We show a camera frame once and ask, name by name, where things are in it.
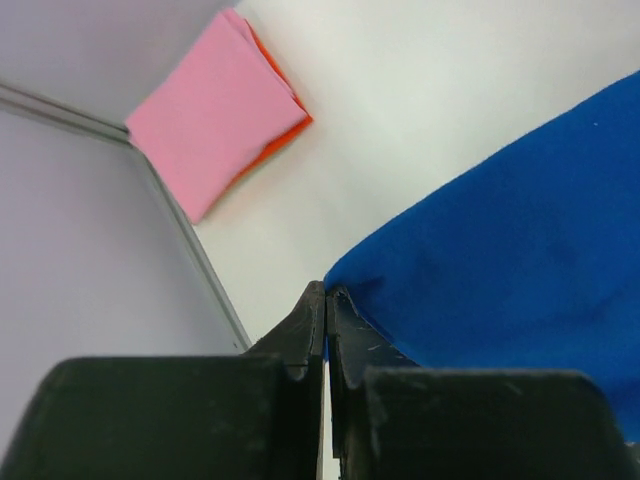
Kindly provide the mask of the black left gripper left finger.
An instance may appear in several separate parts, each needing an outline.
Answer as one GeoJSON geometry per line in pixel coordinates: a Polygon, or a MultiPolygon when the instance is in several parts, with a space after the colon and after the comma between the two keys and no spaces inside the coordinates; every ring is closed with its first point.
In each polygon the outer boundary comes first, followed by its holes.
{"type": "Polygon", "coordinates": [[[325,289],[234,356],[55,365],[10,444],[14,479],[318,479],[325,289]]]}

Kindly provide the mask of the blue t shirt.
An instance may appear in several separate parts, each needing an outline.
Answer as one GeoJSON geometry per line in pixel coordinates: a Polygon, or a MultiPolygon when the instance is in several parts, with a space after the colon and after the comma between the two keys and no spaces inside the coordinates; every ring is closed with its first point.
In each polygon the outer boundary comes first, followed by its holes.
{"type": "Polygon", "coordinates": [[[639,77],[507,145],[328,271],[435,368],[575,369],[639,438],[639,77]]]}

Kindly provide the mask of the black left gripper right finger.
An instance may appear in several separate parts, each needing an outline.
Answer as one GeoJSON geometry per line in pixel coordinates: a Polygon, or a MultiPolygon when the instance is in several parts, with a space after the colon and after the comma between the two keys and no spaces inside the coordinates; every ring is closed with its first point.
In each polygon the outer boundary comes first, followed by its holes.
{"type": "Polygon", "coordinates": [[[436,369],[326,295],[333,454],[344,479],[628,479],[632,449],[571,370],[436,369]]]}

